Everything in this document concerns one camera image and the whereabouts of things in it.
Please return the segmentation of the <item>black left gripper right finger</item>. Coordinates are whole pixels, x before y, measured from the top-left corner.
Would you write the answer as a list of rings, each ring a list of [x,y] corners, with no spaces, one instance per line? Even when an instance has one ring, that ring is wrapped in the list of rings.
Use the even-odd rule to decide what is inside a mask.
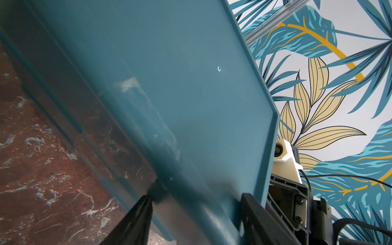
[[[248,245],[298,245],[299,241],[251,195],[242,194],[241,218]]]

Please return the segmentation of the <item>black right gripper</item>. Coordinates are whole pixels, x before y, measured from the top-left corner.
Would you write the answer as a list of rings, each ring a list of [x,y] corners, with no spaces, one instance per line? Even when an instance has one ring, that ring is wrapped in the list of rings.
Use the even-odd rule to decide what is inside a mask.
[[[332,210],[304,184],[271,175],[266,210],[297,245],[332,245]]]

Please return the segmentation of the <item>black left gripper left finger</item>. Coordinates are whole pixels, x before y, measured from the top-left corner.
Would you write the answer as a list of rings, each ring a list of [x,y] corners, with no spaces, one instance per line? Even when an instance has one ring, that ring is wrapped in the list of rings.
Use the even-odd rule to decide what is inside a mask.
[[[100,245],[147,245],[152,215],[152,199],[144,195]]]

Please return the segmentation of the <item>teal drawer cabinet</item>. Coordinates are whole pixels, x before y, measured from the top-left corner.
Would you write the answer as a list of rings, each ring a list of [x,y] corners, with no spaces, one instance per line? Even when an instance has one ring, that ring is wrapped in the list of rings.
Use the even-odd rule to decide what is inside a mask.
[[[227,1],[1,1],[35,108],[125,209],[182,245],[243,245],[265,205],[278,110]]]

